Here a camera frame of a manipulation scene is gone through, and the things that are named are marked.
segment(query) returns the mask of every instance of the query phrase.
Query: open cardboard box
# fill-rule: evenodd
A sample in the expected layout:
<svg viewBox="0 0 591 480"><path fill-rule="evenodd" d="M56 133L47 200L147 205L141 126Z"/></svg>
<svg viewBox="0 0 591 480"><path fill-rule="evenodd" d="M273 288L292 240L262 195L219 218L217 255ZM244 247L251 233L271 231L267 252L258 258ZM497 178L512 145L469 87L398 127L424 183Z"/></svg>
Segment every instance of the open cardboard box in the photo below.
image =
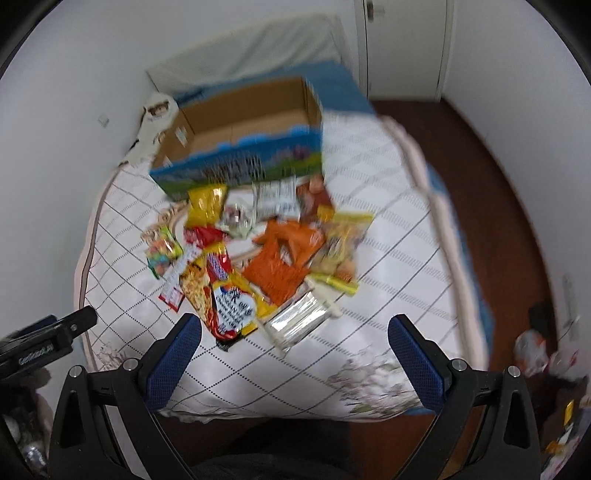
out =
<svg viewBox="0 0 591 480"><path fill-rule="evenodd" d="M322 113L302 78L221 93L180 110L150 175L174 200L197 186L322 170Z"/></svg>

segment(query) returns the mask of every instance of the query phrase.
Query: wall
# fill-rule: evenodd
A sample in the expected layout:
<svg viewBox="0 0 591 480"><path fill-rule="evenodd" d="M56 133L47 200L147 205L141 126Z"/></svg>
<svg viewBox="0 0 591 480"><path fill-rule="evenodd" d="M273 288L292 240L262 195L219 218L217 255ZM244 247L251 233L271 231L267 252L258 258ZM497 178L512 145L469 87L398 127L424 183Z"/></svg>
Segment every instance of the wall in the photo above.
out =
<svg viewBox="0 0 591 480"><path fill-rule="evenodd" d="M71 312L90 210L153 90L144 70L224 30L314 11L341 15L356 73L353 0L64 0L41 22L0 80L0 336Z"/></svg>
<svg viewBox="0 0 591 480"><path fill-rule="evenodd" d="M504 169L533 225L557 310L571 275L582 346L574 373L591 374L591 86L544 18L525 0L455 0L444 97Z"/></svg>

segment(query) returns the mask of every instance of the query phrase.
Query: white door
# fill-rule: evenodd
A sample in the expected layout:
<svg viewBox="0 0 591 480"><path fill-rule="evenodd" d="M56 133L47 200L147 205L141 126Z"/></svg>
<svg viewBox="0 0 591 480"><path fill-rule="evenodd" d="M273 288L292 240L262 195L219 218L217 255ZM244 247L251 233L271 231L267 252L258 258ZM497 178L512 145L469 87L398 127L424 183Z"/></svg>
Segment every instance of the white door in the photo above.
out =
<svg viewBox="0 0 591 480"><path fill-rule="evenodd" d="M446 28L446 0L363 0L368 95L434 99Z"/></svg>

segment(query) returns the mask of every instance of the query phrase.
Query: wooden floor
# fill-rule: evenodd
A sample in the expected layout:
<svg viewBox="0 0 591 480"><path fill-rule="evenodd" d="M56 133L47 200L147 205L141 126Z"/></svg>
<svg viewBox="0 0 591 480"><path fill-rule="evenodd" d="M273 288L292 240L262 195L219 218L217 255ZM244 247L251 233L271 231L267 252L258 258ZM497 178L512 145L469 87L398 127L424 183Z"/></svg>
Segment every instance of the wooden floor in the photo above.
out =
<svg viewBox="0 0 591 480"><path fill-rule="evenodd" d="M512 363L515 338L528 328L528 308L550 298L540 253L523 211L494 159L446 102L388 101L374 106L418 141L450 192L484 298L495 316L491 368L501 370ZM431 416L399 416L350 424L358 477L391 479L431 420ZM189 464L223 453L224 445L258 423L256 419L219 420L204 426L163 420L172 443ZM452 457L450 471L460 465L477 423L475 415Z"/></svg>

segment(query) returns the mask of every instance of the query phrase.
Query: silver bolt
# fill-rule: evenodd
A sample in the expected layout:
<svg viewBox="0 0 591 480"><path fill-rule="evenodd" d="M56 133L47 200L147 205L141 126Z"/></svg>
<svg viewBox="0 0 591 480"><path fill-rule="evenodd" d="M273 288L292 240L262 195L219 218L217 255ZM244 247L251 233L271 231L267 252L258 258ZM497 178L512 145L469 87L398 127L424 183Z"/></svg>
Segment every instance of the silver bolt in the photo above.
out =
<svg viewBox="0 0 591 480"><path fill-rule="evenodd" d="M511 365L509 368L507 368L507 373L513 378L517 378L521 375L521 371L515 365Z"/></svg>
<svg viewBox="0 0 591 480"><path fill-rule="evenodd" d="M139 362L136 358L128 358L125 362L123 362L123 370L131 372L132 370L135 370L135 368L138 366L138 363Z"/></svg>
<svg viewBox="0 0 591 480"><path fill-rule="evenodd" d="M466 368L468 368L468 364L461 358L455 358L452 360L452 368L459 372L463 372Z"/></svg>
<svg viewBox="0 0 591 480"><path fill-rule="evenodd" d="M69 374L72 378L79 377L81 373L82 367L80 365L74 365L72 368L70 368Z"/></svg>

